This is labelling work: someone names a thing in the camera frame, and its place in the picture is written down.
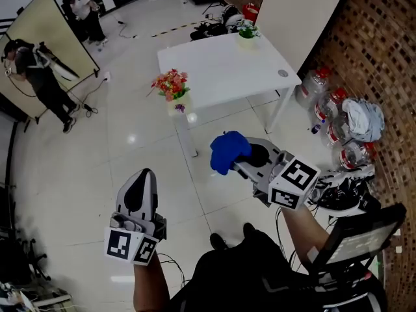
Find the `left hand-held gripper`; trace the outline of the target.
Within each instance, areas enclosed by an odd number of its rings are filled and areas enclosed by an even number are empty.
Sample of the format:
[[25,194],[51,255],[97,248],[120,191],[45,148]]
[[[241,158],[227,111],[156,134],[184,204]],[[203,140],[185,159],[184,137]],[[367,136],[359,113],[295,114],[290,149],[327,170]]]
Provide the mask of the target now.
[[105,229],[107,257],[149,265],[158,243],[166,238],[167,221],[155,214],[157,204],[157,181],[150,169],[140,170],[123,184],[116,199],[118,212],[112,214]]

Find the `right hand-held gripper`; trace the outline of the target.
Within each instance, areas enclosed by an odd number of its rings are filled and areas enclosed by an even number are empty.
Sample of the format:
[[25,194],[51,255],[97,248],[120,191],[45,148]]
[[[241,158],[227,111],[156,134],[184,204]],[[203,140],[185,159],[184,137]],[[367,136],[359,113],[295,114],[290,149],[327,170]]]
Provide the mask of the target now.
[[245,161],[234,162],[234,171],[243,179],[259,180],[253,185],[253,196],[267,207],[297,210],[315,188],[320,169],[287,151],[280,153],[267,139],[247,140],[251,154]]

